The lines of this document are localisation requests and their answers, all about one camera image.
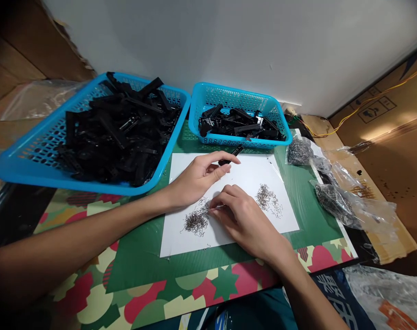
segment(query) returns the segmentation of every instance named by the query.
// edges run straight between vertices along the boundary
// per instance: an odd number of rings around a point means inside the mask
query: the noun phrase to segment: white wall
[[[417,0],[44,0],[98,73],[207,81],[328,116],[417,47]]]

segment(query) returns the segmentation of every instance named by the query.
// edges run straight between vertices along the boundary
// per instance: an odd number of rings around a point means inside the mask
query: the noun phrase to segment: blue plastic basket
[[[124,73],[115,73],[114,77],[120,82],[129,83],[134,90],[140,90],[150,82]],[[105,74],[95,78],[48,118],[3,152],[0,155],[0,179],[36,186],[127,196],[140,195],[151,190],[164,172],[190,106],[190,94],[178,88],[165,85],[160,88],[169,102],[179,104],[182,107],[182,112],[152,179],[143,186],[131,187],[127,182],[77,181],[70,177],[70,173],[63,171],[55,161],[57,153],[54,148],[60,142],[65,141],[65,111],[86,111],[89,109],[88,103],[92,98],[110,94],[106,87],[99,84],[105,79]]]
[[[223,113],[228,113],[232,108],[244,109],[248,114],[254,116],[256,110],[260,111],[259,116],[276,121],[280,132],[286,136],[285,141],[272,141],[252,138],[247,141],[245,137],[236,137],[220,134],[207,134],[202,137],[199,134],[198,124],[202,113],[214,106],[222,104]],[[280,145],[289,145],[292,142],[292,135],[288,129],[285,116],[280,103],[271,96],[243,91],[240,89],[213,85],[207,82],[199,82],[193,88],[192,104],[189,113],[189,128],[202,143],[224,144],[236,146],[242,144],[248,148],[272,149]]]

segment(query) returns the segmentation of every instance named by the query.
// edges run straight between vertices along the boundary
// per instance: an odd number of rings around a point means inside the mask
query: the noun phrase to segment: clear plastic bag
[[[311,141],[296,132],[291,144],[286,148],[285,164],[309,165],[309,159],[313,154]]]
[[[325,158],[313,156],[311,158],[311,163],[317,168],[317,170],[326,174],[334,186],[339,186],[338,182],[345,182],[345,187],[350,189],[355,187],[359,187],[360,189],[364,188],[364,186],[339,162],[331,164],[331,162]]]
[[[343,271],[377,330],[417,329],[417,277],[361,265]]]
[[[387,241],[395,242],[396,204],[375,199],[361,198],[330,184],[320,184],[315,180],[310,183],[314,186],[317,199],[322,207],[340,220],[344,225],[370,231],[378,234],[387,234]]]
[[[335,150],[325,150],[323,153],[327,158],[335,160],[346,159],[349,155],[359,154],[364,150],[368,149],[372,145],[371,141],[360,142],[359,144],[354,145],[353,147],[344,146]]]
[[[6,107],[1,121],[42,119],[64,104],[86,82],[40,80],[25,86]]]

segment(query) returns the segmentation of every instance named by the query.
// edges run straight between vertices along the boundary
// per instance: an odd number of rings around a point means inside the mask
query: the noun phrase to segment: hand
[[[212,164],[220,160],[231,160],[240,164],[239,159],[225,151],[196,157],[170,185],[164,188],[174,208],[191,205],[201,199],[207,190],[226,173],[231,165]]]
[[[297,260],[289,241],[277,232],[256,201],[237,185],[226,185],[212,199],[209,212],[249,254],[269,264],[280,259]]]

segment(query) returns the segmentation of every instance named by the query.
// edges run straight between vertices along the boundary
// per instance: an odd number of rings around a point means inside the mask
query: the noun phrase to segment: yellow cable
[[[347,120],[347,119],[349,119],[352,115],[354,115],[354,114],[356,114],[357,112],[358,112],[358,110],[360,110],[366,103],[369,103],[370,101],[372,101],[372,100],[375,100],[375,99],[378,99],[380,96],[382,96],[382,95],[384,95],[384,94],[386,94],[386,93],[388,93],[388,92],[390,92],[392,89],[395,89],[395,88],[397,88],[397,87],[399,87],[399,86],[402,86],[402,85],[404,85],[406,82],[408,82],[409,80],[411,80],[411,79],[413,79],[414,77],[416,77],[417,76],[417,70],[415,71],[415,73],[413,73],[410,77],[408,77],[406,80],[404,80],[403,82],[401,82],[401,83],[399,83],[398,85],[395,85],[395,86],[392,86],[392,87],[390,87],[390,88],[388,88],[388,89],[386,89],[385,91],[383,91],[383,92],[381,92],[381,93],[379,93],[379,94],[377,94],[377,95],[375,95],[374,97],[372,97],[372,98],[370,98],[370,99],[366,99],[366,100],[364,100],[364,101],[362,101],[361,102],[361,104],[360,104],[360,106],[358,107],[358,108],[356,108],[350,115],[348,115],[348,116],[346,116],[346,117],[344,117],[341,121],[340,121],[340,124],[338,124],[338,126],[337,126],[337,128],[336,129],[334,129],[331,133],[326,133],[326,134],[315,134],[313,131],[312,131],[312,129],[307,125],[307,124],[305,124],[305,122],[303,122],[303,121],[300,121],[303,125],[305,125],[306,126],[306,128],[311,132],[311,134],[312,134],[312,136],[314,137],[314,138],[323,138],[323,137],[325,137],[325,136],[328,136],[328,135],[331,135],[331,134],[334,134],[334,133],[336,133],[337,131],[338,131],[338,129],[341,127],[341,125],[343,125],[343,123]]]

